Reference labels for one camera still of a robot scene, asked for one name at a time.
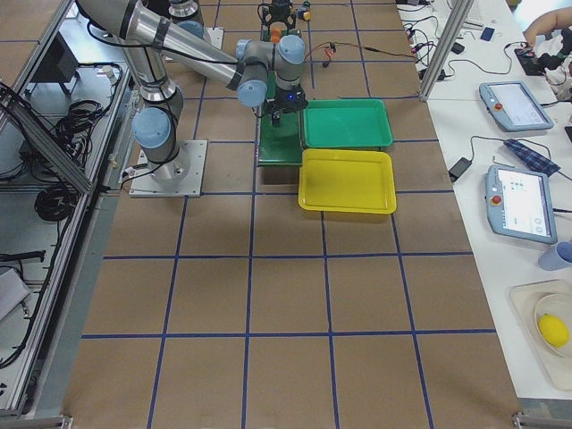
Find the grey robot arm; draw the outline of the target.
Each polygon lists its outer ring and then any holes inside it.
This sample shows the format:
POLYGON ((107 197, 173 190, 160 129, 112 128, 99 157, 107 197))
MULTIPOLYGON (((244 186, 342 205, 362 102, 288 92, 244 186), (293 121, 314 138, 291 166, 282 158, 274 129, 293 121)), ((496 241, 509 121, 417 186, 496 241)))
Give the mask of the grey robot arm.
POLYGON ((112 36, 127 60, 144 107, 132 120, 133 137, 158 181, 189 176, 190 158, 183 152, 184 95, 171 72, 193 72, 234 92, 247 108, 269 118, 307 108, 300 86, 305 43, 296 34, 277 42, 244 39, 229 55, 206 40, 195 1, 173 1, 190 9, 189 18, 165 17, 141 1, 80 1, 78 8, 112 36))

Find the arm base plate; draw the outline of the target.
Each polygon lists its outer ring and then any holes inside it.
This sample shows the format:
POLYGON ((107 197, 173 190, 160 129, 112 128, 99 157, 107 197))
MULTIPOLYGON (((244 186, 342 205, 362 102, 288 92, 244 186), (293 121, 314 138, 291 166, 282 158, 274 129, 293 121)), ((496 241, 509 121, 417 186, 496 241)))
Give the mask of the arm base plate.
POLYGON ((179 142, 179 154, 170 163, 156 171, 155 164, 147 161, 142 149, 138 163, 144 166, 130 175, 129 195, 133 198, 198 198, 206 163, 207 141, 184 140, 179 142))

